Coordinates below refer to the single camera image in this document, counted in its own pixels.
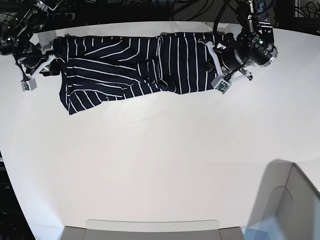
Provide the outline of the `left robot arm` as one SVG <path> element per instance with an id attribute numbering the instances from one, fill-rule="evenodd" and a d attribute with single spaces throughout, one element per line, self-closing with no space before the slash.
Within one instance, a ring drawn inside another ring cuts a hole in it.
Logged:
<path id="1" fill-rule="evenodd" d="M 270 21 L 269 11 L 276 1 L 237 0 L 237 8 L 231 6 L 230 0 L 225 0 L 213 25 L 214 47 L 222 74 L 231 76 L 245 67 L 258 65 L 267 67 L 277 57 L 274 31 Z M 240 33 L 235 37 L 232 33 L 218 31 L 218 23 L 230 8 L 234 11 L 241 26 Z"/>

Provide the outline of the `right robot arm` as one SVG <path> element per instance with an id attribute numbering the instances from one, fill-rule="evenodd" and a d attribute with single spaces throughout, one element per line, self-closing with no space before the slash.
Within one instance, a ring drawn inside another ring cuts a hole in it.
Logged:
<path id="1" fill-rule="evenodd" d="M 0 54 L 11 55 L 23 78 L 33 74 L 49 57 L 30 39 L 58 9 L 61 0 L 2 0 L 0 2 Z"/>

